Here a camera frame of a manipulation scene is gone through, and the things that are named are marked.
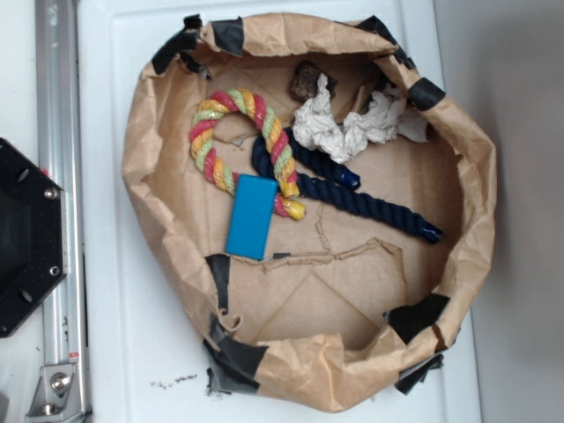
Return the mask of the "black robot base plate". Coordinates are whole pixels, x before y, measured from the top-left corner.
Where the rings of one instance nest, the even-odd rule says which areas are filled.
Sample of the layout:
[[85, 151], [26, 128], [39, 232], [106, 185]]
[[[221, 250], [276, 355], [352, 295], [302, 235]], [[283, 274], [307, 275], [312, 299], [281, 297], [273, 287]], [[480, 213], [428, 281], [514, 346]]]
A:
[[61, 188], [1, 140], [1, 337], [12, 336], [65, 276]]

